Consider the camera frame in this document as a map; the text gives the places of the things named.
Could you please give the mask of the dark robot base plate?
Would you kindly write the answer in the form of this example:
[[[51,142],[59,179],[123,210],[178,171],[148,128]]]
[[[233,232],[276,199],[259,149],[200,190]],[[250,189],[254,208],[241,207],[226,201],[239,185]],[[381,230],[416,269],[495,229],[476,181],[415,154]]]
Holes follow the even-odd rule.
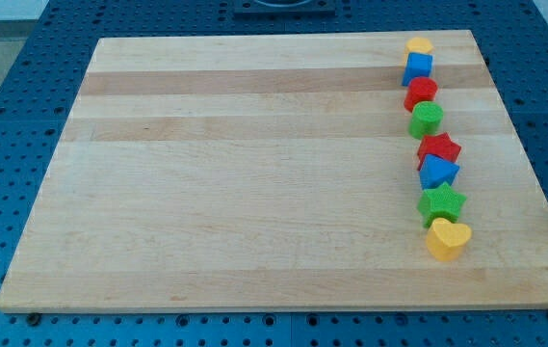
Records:
[[[335,14],[337,0],[236,0],[234,15]]]

